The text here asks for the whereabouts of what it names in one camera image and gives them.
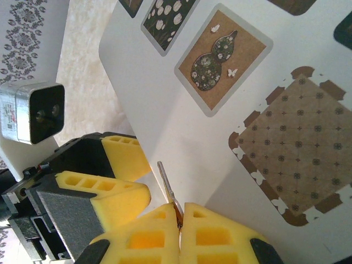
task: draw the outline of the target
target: white butterfly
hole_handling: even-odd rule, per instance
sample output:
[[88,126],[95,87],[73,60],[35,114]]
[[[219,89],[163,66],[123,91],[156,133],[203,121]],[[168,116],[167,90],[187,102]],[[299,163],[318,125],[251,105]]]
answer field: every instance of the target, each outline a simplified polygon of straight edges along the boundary
[[219,30],[219,28],[220,28],[220,25],[217,24],[215,27],[212,27],[212,28],[211,28],[211,32],[212,32],[212,33],[215,33],[216,31]]
[[236,69],[236,70],[228,69],[227,71],[228,71],[228,75],[227,76],[231,77],[231,78],[234,78],[235,75],[236,75],[236,72],[238,71],[238,69]]

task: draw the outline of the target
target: yellow foam block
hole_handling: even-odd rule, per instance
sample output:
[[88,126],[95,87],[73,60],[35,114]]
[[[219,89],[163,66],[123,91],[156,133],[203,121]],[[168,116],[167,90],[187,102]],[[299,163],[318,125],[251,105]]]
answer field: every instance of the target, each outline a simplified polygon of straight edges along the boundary
[[107,136],[101,142],[117,179],[134,182],[151,171],[137,139]]
[[179,230],[172,204],[165,204],[135,221],[105,233],[110,246],[100,264],[178,264]]
[[180,264],[258,264],[250,239],[256,231],[195,203],[185,204]]
[[105,232],[135,220],[151,201],[141,183],[76,172],[59,173],[56,181],[63,189],[97,194],[91,203]]

